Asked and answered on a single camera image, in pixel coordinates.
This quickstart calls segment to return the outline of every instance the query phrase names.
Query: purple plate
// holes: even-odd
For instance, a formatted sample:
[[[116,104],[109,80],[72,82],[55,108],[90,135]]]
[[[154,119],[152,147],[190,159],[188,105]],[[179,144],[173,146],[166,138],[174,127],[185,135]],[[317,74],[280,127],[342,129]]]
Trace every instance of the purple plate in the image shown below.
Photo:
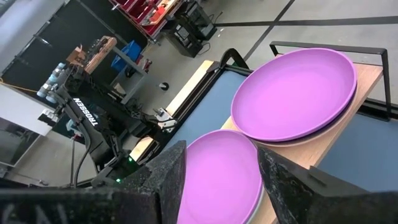
[[[236,131],[210,132],[188,146],[177,223],[246,223],[261,190],[254,144]]]
[[[235,126],[260,141],[281,142],[311,134],[333,121],[356,89],[352,61],[330,49],[304,49],[277,57],[239,87]]]

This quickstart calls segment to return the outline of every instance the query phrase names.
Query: blue bin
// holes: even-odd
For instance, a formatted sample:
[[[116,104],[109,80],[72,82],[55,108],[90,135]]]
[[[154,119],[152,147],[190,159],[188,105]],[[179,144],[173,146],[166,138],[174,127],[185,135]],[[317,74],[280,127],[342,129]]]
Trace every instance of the blue bin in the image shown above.
[[[141,53],[141,47],[138,44],[136,44],[134,41],[132,41],[130,44],[127,44],[127,46],[123,47],[122,51],[133,62],[136,62]],[[118,72],[121,72],[126,65],[127,62],[125,62],[121,57],[116,56],[112,62],[111,67],[116,69]]]

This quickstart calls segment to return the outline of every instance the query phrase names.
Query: concrete floor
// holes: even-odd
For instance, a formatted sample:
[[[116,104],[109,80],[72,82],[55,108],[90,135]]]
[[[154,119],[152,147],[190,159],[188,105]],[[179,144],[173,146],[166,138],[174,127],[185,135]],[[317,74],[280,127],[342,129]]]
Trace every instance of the concrete floor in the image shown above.
[[[217,22],[251,22],[273,21],[289,0],[207,0],[203,7],[214,18],[222,11]],[[282,17],[282,21],[301,19],[343,19],[354,17],[398,16],[398,1],[395,0],[296,0]],[[209,41],[211,49],[196,58],[180,55],[166,40],[161,46],[153,45],[144,55],[153,61],[150,74],[159,81],[169,82],[170,89],[166,92],[154,85],[145,85],[138,92],[139,100],[144,102],[144,111],[152,108],[166,107],[174,96],[189,80],[194,71],[204,60],[219,60],[228,48],[236,48],[245,56],[251,47],[259,40],[268,27],[220,27]],[[333,26],[306,27],[284,26],[274,27],[269,35],[260,43],[258,48],[248,58],[247,63],[255,69],[263,63],[272,60],[273,55],[269,43],[273,40],[294,42],[312,42],[319,44],[353,45],[362,47],[384,47],[389,51],[392,100],[398,103],[398,25],[375,26]],[[292,49],[281,48],[281,52]],[[369,55],[349,54],[355,62],[378,63],[379,57]],[[384,99],[383,86],[380,83],[371,93],[372,98]],[[132,148],[135,144],[132,138],[125,148]],[[66,184],[69,180],[70,142],[63,136],[51,134],[45,141],[38,143],[32,150],[32,158],[20,164],[21,173],[44,179],[52,185]],[[92,177],[95,173],[88,162],[81,173],[80,179]]]

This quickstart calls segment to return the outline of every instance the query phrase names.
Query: black floor stripe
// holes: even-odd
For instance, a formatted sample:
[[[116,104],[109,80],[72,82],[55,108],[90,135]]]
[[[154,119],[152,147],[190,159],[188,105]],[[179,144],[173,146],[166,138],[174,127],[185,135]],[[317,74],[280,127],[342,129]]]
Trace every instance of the black floor stripe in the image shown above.
[[[290,0],[289,3],[283,8],[283,10],[278,14],[278,16],[275,18],[274,22],[278,22],[280,18],[286,13],[286,11],[291,7],[295,0]],[[243,59],[246,61],[249,59],[249,57],[253,54],[253,52],[260,46],[261,42],[267,37],[269,32],[274,28],[273,25],[269,26],[266,31],[260,36],[260,38],[254,43],[254,45],[250,48],[249,52],[243,57]]]
[[[258,21],[258,22],[230,22],[216,24],[218,27],[247,27],[247,26],[355,26],[355,25],[383,25],[398,24],[398,16],[362,17],[352,19],[319,19],[298,21]]]

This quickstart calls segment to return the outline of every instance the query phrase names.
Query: blue mat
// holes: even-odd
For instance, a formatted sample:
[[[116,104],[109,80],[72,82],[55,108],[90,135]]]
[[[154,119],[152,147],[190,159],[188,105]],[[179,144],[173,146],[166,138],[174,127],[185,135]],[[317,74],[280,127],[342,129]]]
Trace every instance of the blue mat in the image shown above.
[[[178,140],[186,140],[189,145],[200,136],[220,129],[231,114],[232,99],[244,79],[237,73],[224,72],[165,148]]]
[[[365,190],[398,190],[398,122],[356,114],[319,169]]]

